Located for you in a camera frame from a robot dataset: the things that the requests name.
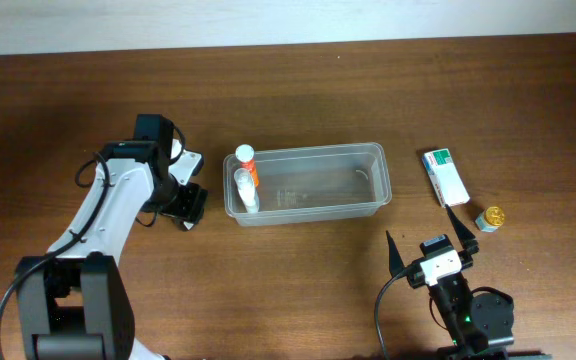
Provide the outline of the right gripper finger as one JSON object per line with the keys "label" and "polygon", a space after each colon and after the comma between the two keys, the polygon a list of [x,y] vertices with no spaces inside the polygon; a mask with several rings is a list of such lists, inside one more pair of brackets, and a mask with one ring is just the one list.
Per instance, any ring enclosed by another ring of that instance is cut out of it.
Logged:
{"label": "right gripper finger", "polygon": [[457,218],[450,206],[445,205],[448,217],[455,234],[463,248],[472,248],[476,245],[475,235]]}
{"label": "right gripper finger", "polygon": [[386,232],[389,256],[389,272],[392,278],[399,278],[406,269],[401,254],[389,231]]}

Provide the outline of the dark bottle white cap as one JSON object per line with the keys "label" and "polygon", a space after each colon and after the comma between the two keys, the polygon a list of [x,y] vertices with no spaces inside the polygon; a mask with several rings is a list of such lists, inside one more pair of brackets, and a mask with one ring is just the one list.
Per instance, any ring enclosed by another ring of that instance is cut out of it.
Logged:
{"label": "dark bottle white cap", "polygon": [[196,221],[187,221],[186,219],[181,218],[175,218],[173,223],[179,230],[184,232],[191,231],[197,225]]}

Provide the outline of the white spray bottle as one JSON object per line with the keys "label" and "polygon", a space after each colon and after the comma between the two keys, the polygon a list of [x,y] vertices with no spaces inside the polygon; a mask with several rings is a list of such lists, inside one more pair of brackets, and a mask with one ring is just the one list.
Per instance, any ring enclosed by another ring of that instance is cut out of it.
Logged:
{"label": "white spray bottle", "polygon": [[257,213],[260,203],[251,173],[245,168],[239,168],[235,171],[233,177],[246,211],[248,213]]}

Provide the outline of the orange tablet tube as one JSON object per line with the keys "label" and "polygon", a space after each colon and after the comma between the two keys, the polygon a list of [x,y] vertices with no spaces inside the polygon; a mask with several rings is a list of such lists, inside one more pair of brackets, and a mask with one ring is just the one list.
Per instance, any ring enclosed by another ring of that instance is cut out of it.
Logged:
{"label": "orange tablet tube", "polygon": [[235,157],[241,163],[241,166],[251,174],[254,185],[258,186],[259,177],[254,156],[254,149],[248,144],[242,144],[235,150]]}

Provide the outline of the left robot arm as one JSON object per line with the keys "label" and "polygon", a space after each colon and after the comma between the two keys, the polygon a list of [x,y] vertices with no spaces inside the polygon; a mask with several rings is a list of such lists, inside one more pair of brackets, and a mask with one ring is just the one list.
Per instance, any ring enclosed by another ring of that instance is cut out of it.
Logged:
{"label": "left robot arm", "polygon": [[139,213],[168,217],[188,231],[207,192],[191,182],[204,163],[179,128],[141,114],[129,140],[110,142],[90,160],[95,175],[71,224],[42,256],[20,260],[6,291],[17,298],[28,359],[156,359],[135,335],[118,269]]}

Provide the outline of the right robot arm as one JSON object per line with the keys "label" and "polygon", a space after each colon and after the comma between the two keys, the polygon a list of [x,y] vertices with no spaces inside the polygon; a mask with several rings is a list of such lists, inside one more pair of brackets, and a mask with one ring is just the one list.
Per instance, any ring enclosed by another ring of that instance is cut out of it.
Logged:
{"label": "right robot arm", "polygon": [[473,266],[473,255],[479,251],[476,236],[446,209],[457,239],[456,249],[442,234],[420,244],[422,256],[406,265],[390,234],[386,235],[391,279],[380,290],[374,306],[374,322],[382,353],[388,357],[379,322],[379,309],[389,287],[399,279],[417,289],[429,292],[429,310],[435,323],[448,332],[452,344],[437,350],[438,359],[550,359],[539,351],[512,353],[514,344],[514,299],[492,287],[472,289],[463,271]]}

